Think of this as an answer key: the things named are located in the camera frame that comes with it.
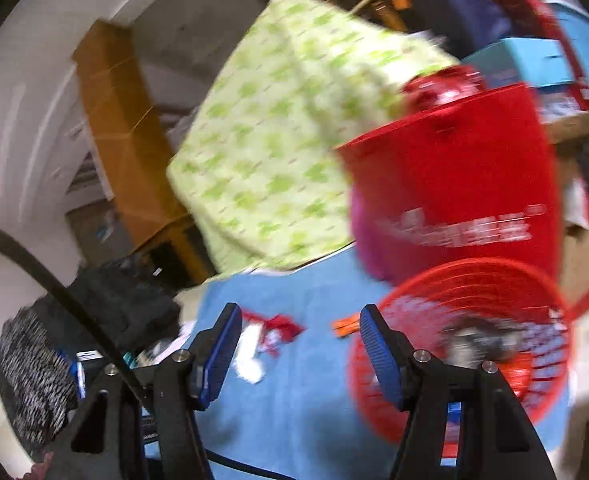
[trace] metal bolt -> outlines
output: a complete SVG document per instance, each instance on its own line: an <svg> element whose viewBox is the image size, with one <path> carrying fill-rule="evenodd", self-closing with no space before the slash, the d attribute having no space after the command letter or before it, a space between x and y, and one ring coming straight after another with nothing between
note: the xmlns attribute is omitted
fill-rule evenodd
<svg viewBox="0 0 589 480"><path fill-rule="evenodd" d="M117 375L117 373L119 373L119 370L117 370L116 366L114 366L112 363L110 363L109 365L106 365L105 368L103 368L103 371L106 373L106 375Z"/></svg>
<svg viewBox="0 0 589 480"><path fill-rule="evenodd" d="M172 361L177 363L182 363L183 361L187 361L188 357L190 357L190 352L185 348L181 348L176 352L172 352Z"/></svg>
<svg viewBox="0 0 589 480"><path fill-rule="evenodd" d="M432 359L432 354L427 350L417 350L412 354L412 357L420 363L427 363Z"/></svg>
<svg viewBox="0 0 589 480"><path fill-rule="evenodd" d="M498 366L494 361L484 361L481 365L488 374L496 374L498 371Z"/></svg>

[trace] red plastic basket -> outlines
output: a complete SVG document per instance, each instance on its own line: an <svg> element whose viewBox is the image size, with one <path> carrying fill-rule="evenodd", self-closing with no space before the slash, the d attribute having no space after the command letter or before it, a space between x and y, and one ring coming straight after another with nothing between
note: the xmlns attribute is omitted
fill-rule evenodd
<svg viewBox="0 0 589 480"><path fill-rule="evenodd" d="M527 264L503 258L445 264L402 283L378 308L415 348L439 357L441 330L457 317L475 314L518 322L525 330L521 350L532 356L532 377L521 403L533 423L542 419L565 385L572 349L567 306L554 283ZM408 413L383 397L360 335L351 349L348 373L358 409L374 431L400 442ZM457 438L447 431L443 456L454 458L456 453Z"/></svg>

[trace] red bag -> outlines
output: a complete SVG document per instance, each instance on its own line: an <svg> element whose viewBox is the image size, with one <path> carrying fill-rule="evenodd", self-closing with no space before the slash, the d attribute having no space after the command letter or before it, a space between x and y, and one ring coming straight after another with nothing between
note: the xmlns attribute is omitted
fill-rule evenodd
<svg viewBox="0 0 589 480"><path fill-rule="evenodd" d="M553 149L523 83L387 124L337 148L395 283L502 256L557 276Z"/></svg>

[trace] blue cloth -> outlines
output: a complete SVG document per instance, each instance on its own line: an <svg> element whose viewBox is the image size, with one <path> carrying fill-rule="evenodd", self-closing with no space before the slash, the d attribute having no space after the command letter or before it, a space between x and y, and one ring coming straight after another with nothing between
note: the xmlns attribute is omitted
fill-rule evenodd
<svg viewBox="0 0 589 480"><path fill-rule="evenodd" d="M228 301L266 317L287 314L306 330L281 346L279 357L260 356L266 368L260 383L228 371L219 399L196 413L204 446L298 480L387 478L396 446L375 435L357 412L347 389L352 338L337 338L331 323L389 290L366 275L353 248L293 274L238 274L211 283L195 334L210 328ZM549 432L559 443L567 398L564 404L562 425L553 423ZM146 446L146 454L158 458L158 445ZM212 471L217 480L250 478L214 463Z"/></svg>

